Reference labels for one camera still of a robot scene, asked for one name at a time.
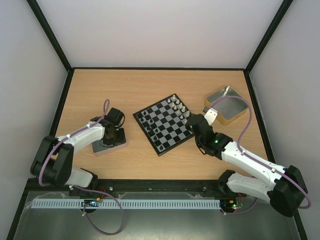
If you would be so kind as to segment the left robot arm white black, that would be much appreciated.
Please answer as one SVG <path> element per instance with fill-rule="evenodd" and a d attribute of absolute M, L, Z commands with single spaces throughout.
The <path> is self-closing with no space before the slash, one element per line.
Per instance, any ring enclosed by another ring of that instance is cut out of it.
<path fill-rule="evenodd" d="M 94 173 L 73 167 L 74 156 L 91 146 L 96 156 L 124 148 L 128 143 L 123 124 L 125 115 L 116 108 L 92 118 L 84 127 L 70 134 L 43 138 L 30 167 L 40 186 L 79 186 L 87 188 Z"/>

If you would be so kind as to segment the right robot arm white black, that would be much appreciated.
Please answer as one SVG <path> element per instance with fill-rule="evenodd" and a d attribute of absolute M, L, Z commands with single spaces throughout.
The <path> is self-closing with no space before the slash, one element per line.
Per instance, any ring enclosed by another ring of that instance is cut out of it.
<path fill-rule="evenodd" d="M 304 208 L 301 204 L 308 197 L 308 189 L 297 167 L 277 165 L 251 153 L 231 137 L 215 132 L 201 114 L 189 116 L 186 127 L 192 131 L 203 155 L 234 164 L 252 175 L 245 177 L 227 170 L 218 183 L 222 195 L 229 196 L 234 192 L 253 196 L 270 203 L 278 213 L 289 218 Z"/>

